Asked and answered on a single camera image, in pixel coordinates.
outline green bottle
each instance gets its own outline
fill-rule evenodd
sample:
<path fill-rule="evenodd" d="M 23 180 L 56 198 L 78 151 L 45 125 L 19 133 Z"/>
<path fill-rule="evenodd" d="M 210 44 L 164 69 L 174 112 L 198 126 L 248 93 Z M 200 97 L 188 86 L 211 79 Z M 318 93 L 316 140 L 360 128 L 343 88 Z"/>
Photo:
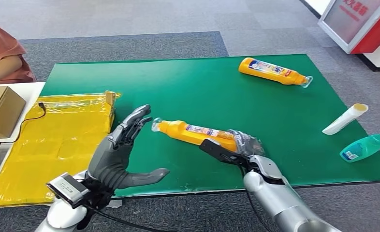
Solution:
<path fill-rule="evenodd" d="M 339 154 L 348 163 L 365 159 L 380 150 L 380 134 L 373 134 L 357 140 Z"/>

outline wire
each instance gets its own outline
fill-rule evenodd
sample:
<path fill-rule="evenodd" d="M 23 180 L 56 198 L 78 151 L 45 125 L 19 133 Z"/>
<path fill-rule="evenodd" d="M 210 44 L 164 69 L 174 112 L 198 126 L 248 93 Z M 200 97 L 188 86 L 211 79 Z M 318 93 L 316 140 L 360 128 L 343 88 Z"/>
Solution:
<path fill-rule="evenodd" d="M 228 161 L 232 162 L 233 164 L 235 164 L 239 169 L 240 169 L 240 172 L 241 172 L 241 177 L 244 178 L 244 176 L 246 175 L 246 172 L 245 170 L 243 169 L 243 167 L 237 163 L 236 161 L 234 161 L 233 159 L 231 159 L 230 157 L 226 156 L 226 155 L 223 155 L 221 154 L 221 156 L 223 156 L 224 158 L 226 158 Z M 250 197 L 250 194 L 248 193 L 247 189 L 246 189 L 246 194 L 247 194 L 247 197 L 248 197 L 248 201 L 250 202 L 250 205 L 251 205 L 251 208 L 253 208 L 253 211 L 254 211 L 254 214 L 255 216 L 258 218 L 258 220 L 260 221 L 260 223 L 265 227 L 265 229 L 268 231 L 268 232 L 271 232 L 271 230 L 268 228 L 268 226 L 264 223 L 264 220 L 260 217 L 260 215 L 258 214 L 257 210 L 255 209 L 254 207 L 254 204 L 253 204 L 253 201 Z"/>
<path fill-rule="evenodd" d="M 46 108 L 45 108 L 44 103 L 43 103 L 43 102 L 40 102 L 40 103 L 38 103 L 38 105 L 39 105 L 39 107 L 41 107 L 41 108 L 44 110 L 44 114 L 41 115 L 41 116 L 39 116 L 39 117 L 28 118 L 28 119 L 23 120 L 23 121 L 21 122 L 21 125 L 19 126 L 18 137 L 17 137 L 14 141 L 12 141 L 12 142 L 2 142 L 2 143 L 4 143 L 4 144 L 13 144 L 14 142 L 18 141 L 18 139 L 21 137 L 21 129 L 22 129 L 22 125 L 23 125 L 24 122 L 29 121 L 29 120 L 39 119 L 39 118 L 42 118 L 42 117 L 44 117 L 44 116 L 46 115 Z"/>
<path fill-rule="evenodd" d="M 92 207 L 90 205 L 84 204 L 84 206 L 87 207 L 90 210 L 93 210 L 95 213 L 99 214 L 102 217 L 105 217 L 107 219 L 110 219 L 110 220 L 113 220 L 113 221 L 116 221 L 116 222 L 119 222 L 119 223 L 122 223 L 122 224 L 125 224 L 125 225 L 128 225 L 128 226 L 131 226 L 131 227 L 135 227 L 135 228 L 139 228 L 139 229 L 146 230 L 146 231 L 151 231 L 151 232 L 175 232 L 175 231 L 157 230 L 157 229 L 153 229 L 153 228 L 150 228 L 150 227 L 137 225 L 137 224 L 134 224 L 134 223 L 122 220 L 120 218 L 116 218 L 116 217 L 114 217 L 112 215 L 109 215 L 109 214 L 106 214 L 104 212 L 101 212 L 100 210 L 95 209 L 94 207 Z"/>

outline orange bottle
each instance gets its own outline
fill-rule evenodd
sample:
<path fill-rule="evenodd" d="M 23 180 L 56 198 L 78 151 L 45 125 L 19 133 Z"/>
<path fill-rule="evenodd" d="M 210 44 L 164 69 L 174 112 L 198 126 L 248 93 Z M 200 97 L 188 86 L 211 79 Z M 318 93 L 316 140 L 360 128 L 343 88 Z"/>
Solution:
<path fill-rule="evenodd" d="M 152 131 L 160 131 L 171 138 L 196 145 L 200 145 L 204 139 L 210 138 L 230 151 L 237 151 L 233 134 L 222 130 L 189 125 L 184 121 L 164 121 L 158 117 L 153 121 Z"/>
<path fill-rule="evenodd" d="M 241 73 L 277 81 L 284 85 L 301 85 L 304 88 L 308 87 L 312 81 L 312 76 L 304 76 L 297 71 L 253 58 L 245 58 L 238 70 Z"/>

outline yellow plastic bag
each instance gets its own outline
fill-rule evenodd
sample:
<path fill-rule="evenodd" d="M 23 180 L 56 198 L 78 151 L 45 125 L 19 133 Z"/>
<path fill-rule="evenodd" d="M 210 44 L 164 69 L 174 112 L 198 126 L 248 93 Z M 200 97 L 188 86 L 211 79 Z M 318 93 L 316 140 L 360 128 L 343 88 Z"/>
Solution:
<path fill-rule="evenodd" d="M 109 133 L 116 94 L 39 97 L 0 173 L 0 206 L 52 202 L 46 183 L 64 172 L 87 169 L 100 141 Z"/>

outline cardboard box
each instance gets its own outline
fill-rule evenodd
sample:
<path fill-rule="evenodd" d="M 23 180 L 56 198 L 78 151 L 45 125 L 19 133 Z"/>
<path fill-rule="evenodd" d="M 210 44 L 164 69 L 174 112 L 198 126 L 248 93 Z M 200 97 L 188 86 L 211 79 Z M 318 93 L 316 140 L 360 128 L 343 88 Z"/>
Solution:
<path fill-rule="evenodd" d="M 11 88 L 0 86 L 0 139 L 11 136 L 25 103 Z"/>

